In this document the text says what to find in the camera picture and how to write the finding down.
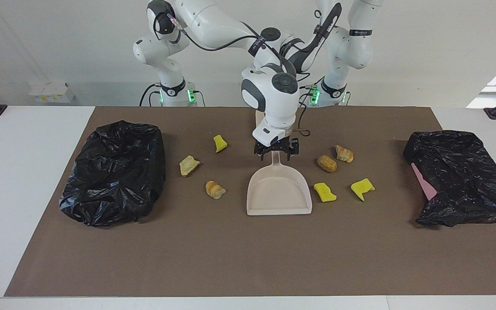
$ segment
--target pink object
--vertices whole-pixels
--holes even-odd
[[[418,182],[421,184],[421,188],[424,191],[424,194],[426,195],[426,198],[430,201],[435,195],[437,195],[437,190],[433,186],[430,185],[424,178],[422,177],[422,174],[420,173],[419,169],[415,165],[415,163],[411,164],[411,167],[413,167],[413,170],[415,171],[415,174],[417,175]]]

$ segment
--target sponge piece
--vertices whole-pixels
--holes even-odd
[[[313,188],[319,194],[322,202],[334,202],[336,200],[336,195],[330,192],[330,188],[325,183],[317,183],[313,185]]]
[[[221,135],[217,135],[214,137],[214,142],[215,142],[215,153],[219,153],[222,151],[224,148],[227,147],[227,143],[225,140],[223,140]]]
[[[369,179],[363,179],[352,184],[351,189],[360,198],[365,201],[363,194],[369,190],[374,190],[374,186],[370,183]]]

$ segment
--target white wall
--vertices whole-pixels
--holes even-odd
[[[28,82],[66,81],[79,104],[135,105],[154,70],[132,54],[148,33],[148,0],[0,0],[0,102],[33,104]],[[256,30],[277,26],[308,40],[315,3],[220,0]],[[347,27],[352,1],[343,1]],[[354,105],[466,106],[496,75],[496,1],[387,0],[378,16],[375,57],[353,72]],[[208,53],[190,46],[174,55],[209,105],[240,105],[238,49]],[[321,55],[308,80],[326,72]]]

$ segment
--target dustpan handle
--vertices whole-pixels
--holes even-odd
[[[271,151],[271,164],[272,165],[281,164],[281,151]]]

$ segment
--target black label band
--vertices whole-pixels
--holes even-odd
[[[327,86],[327,84],[325,84],[325,79],[323,79],[321,82],[321,87],[322,87],[322,90],[324,90],[325,93],[329,94],[331,98],[339,98],[340,95],[342,95],[342,93],[344,92],[344,90],[346,90],[347,84],[346,84],[346,86],[336,90],[332,87]]]
[[[318,37],[325,38],[327,39],[329,37],[329,30],[325,28],[324,26],[317,25],[315,26],[315,29],[313,29],[313,33],[317,34]]]
[[[175,97],[177,96],[177,94],[179,94],[179,92],[183,90],[183,88],[185,88],[185,85],[187,85],[187,83],[185,82],[185,79],[183,79],[183,82],[181,82],[181,84],[177,86],[174,87],[162,86],[162,90],[166,92],[168,96]]]
[[[363,37],[367,35],[372,35],[372,29],[371,30],[350,30],[350,36],[351,37]]]
[[[260,47],[265,43],[265,38],[264,37],[259,37],[254,44],[248,49],[248,53],[252,55],[253,57],[256,57],[257,51],[259,51]]]

